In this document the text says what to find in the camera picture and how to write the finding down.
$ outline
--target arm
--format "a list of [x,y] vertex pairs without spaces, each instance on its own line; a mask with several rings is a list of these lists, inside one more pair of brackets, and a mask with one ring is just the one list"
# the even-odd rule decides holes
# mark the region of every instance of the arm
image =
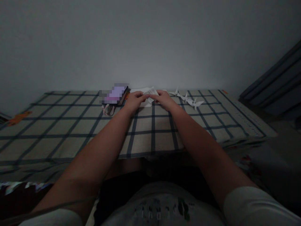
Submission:
[[[125,106],[109,121],[75,157],[34,211],[58,204],[97,196],[101,182],[122,147],[130,118],[141,102],[148,98],[142,92],[129,95]],[[94,200],[69,206],[86,223]]]
[[225,197],[234,189],[242,186],[257,187],[213,137],[174,102],[166,91],[157,92],[159,96],[150,97],[159,101],[172,114],[185,148],[198,163],[221,209]]

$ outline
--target white origami crane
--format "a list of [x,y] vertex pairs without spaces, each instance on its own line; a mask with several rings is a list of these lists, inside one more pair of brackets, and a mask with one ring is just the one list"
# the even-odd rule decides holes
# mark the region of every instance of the white origami crane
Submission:
[[194,107],[194,110],[196,110],[198,106],[204,103],[203,101],[196,102],[197,99],[192,100],[191,98],[188,98],[187,97],[188,92],[186,92],[185,97],[183,97],[182,95],[179,94],[178,88],[176,89],[175,92],[169,92],[169,93],[175,95],[176,97],[181,97],[181,99],[185,101],[185,103],[188,103],[190,106]]

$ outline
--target curtain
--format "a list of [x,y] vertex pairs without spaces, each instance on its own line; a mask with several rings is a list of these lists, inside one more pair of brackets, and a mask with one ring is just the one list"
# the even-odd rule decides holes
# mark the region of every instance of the curtain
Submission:
[[301,41],[240,97],[287,120],[301,116]]

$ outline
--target gray wall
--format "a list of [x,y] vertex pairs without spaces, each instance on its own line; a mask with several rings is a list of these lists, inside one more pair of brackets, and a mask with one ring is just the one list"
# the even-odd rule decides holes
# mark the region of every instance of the gray wall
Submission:
[[0,111],[48,90],[225,89],[301,38],[300,1],[0,1]]

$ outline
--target table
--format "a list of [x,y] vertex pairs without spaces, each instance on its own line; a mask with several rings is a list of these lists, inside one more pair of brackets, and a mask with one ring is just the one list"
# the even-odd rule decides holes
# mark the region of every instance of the table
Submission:
[[[179,91],[181,95],[186,92],[204,103],[194,110],[181,98],[172,98],[224,148],[259,145],[277,136],[225,91]],[[111,119],[102,113],[98,91],[47,92],[26,110],[32,114],[20,123],[0,128],[2,181],[55,182]],[[152,107],[138,109],[132,118],[119,158],[174,153],[183,148],[170,113],[153,103]]]

